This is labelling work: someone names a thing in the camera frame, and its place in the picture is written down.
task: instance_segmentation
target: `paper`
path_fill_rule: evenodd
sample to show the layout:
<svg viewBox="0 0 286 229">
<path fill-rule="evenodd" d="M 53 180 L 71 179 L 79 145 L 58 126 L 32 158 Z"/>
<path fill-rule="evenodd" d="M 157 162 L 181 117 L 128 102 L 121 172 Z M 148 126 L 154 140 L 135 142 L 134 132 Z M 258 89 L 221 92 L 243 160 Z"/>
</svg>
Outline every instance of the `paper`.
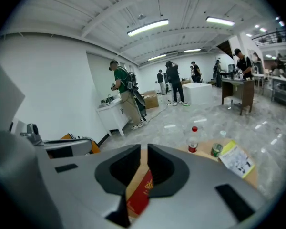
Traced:
<svg viewBox="0 0 286 229">
<path fill-rule="evenodd" d="M 255 166 L 253 160 L 234 141 L 223 148 L 219 158 L 229 170 L 242 178 L 245 178 Z"/>
</svg>

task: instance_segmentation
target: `orange object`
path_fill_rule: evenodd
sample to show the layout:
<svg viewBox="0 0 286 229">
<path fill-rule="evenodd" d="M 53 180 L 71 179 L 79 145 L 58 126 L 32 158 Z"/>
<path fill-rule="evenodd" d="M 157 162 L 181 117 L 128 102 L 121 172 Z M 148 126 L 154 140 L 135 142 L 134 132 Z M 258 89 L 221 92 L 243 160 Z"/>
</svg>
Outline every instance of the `orange object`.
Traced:
<svg viewBox="0 0 286 229">
<path fill-rule="evenodd" d="M 61 139 L 66 140 L 66 139 L 72 139 L 72 138 L 71 138 L 70 134 L 68 133 L 68 134 L 64 135 Z M 91 141 L 91 151 L 92 151 L 94 154 L 101 152 L 99 146 L 98 146 L 97 143 L 94 142 L 94 141 Z"/>
</svg>

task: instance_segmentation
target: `white box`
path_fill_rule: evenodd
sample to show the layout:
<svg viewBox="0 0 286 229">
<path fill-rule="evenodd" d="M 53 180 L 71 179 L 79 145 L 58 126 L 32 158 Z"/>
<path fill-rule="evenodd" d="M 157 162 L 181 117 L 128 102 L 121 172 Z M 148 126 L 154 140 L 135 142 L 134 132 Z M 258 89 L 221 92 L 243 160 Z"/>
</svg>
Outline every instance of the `white box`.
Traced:
<svg viewBox="0 0 286 229">
<path fill-rule="evenodd" d="M 203 83 L 182 85 L 184 100 L 190 104 L 208 104 L 212 102 L 212 86 Z"/>
</svg>

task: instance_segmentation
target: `shiny floor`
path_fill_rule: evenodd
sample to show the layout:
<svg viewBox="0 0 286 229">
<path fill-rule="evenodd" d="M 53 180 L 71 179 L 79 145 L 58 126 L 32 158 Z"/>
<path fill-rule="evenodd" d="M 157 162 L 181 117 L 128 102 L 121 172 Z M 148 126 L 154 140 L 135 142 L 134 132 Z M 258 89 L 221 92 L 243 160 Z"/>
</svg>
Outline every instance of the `shiny floor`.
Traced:
<svg viewBox="0 0 286 229">
<path fill-rule="evenodd" d="M 211 104 L 167 106 L 171 95 L 158 96 L 159 107 L 147 110 L 142 128 L 123 129 L 125 136 L 114 132 L 101 145 L 101 151 L 128 144 L 161 144 L 178 148 L 186 144 L 186 135 L 197 126 L 202 139 L 218 137 L 225 130 L 227 138 L 235 140 L 254 159 L 258 171 L 258 189 L 272 198 L 286 181 L 286 107 L 255 94 L 252 112 L 249 108 L 240 116 L 237 102 L 229 99 L 221 105 L 221 89 L 212 87 Z"/>
</svg>

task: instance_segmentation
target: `khaki pants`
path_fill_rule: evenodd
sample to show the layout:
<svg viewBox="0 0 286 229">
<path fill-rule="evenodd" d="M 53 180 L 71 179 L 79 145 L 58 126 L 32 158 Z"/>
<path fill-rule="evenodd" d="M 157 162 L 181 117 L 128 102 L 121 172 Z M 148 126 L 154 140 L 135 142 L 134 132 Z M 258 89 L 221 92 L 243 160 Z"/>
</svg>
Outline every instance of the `khaki pants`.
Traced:
<svg viewBox="0 0 286 229">
<path fill-rule="evenodd" d="M 126 114 L 133 120 L 133 124 L 137 125 L 141 123 L 138 111 L 137 103 L 135 102 L 135 99 L 131 95 L 130 91 L 126 91 L 120 94 L 122 99 L 122 106 Z"/>
<path fill-rule="evenodd" d="M 159 84 L 160 84 L 160 88 L 161 88 L 161 93 L 166 94 L 164 82 L 159 82 Z"/>
</svg>

